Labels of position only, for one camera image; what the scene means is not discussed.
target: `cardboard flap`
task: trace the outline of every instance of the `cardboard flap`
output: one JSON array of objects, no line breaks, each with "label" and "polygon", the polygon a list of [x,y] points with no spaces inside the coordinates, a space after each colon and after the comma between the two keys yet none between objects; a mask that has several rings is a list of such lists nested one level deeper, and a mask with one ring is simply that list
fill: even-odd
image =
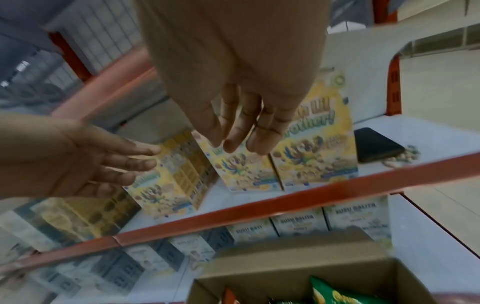
[{"label": "cardboard flap", "polygon": [[360,228],[281,238],[221,252],[201,278],[387,259]]}]

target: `person's left hand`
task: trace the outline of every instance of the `person's left hand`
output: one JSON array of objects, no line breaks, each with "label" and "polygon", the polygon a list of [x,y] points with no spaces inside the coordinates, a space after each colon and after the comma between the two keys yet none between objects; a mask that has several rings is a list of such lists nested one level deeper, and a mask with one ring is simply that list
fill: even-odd
[{"label": "person's left hand", "polygon": [[0,197],[109,197],[157,165],[128,155],[160,153],[79,121],[23,114],[0,114],[0,143]]}]

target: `tile floor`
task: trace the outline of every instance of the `tile floor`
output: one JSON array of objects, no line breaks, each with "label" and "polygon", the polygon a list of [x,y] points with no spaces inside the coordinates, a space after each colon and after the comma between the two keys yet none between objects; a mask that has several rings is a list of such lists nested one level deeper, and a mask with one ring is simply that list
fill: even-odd
[{"label": "tile floor", "polygon": [[[480,50],[400,62],[403,113],[480,132]],[[480,254],[480,179],[405,192]]]}]

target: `person's right hand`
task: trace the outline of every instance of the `person's right hand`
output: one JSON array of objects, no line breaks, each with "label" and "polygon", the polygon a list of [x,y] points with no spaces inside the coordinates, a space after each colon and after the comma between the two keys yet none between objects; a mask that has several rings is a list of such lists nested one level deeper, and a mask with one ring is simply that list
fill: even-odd
[{"label": "person's right hand", "polygon": [[[227,152],[255,126],[247,148],[263,155],[282,139],[315,79],[330,2],[137,0],[135,5],[155,67],[193,126],[215,147],[226,139]],[[220,92],[219,118],[211,100]]]}]

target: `hand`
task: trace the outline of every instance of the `hand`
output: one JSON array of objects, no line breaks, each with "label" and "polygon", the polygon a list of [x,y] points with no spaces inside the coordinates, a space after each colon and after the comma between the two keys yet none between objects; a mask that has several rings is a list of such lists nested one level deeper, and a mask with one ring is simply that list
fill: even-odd
[{"label": "hand", "polygon": [[330,0],[134,3],[160,77],[197,131],[233,152],[255,126],[247,148],[269,153],[320,68]]},{"label": "hand", "polygon": [[22,114],[0,114],[0,142],[1,197],[109,197],[135,182],[129,171],[157,165],[127,155],[160,152],[82,122]]}]

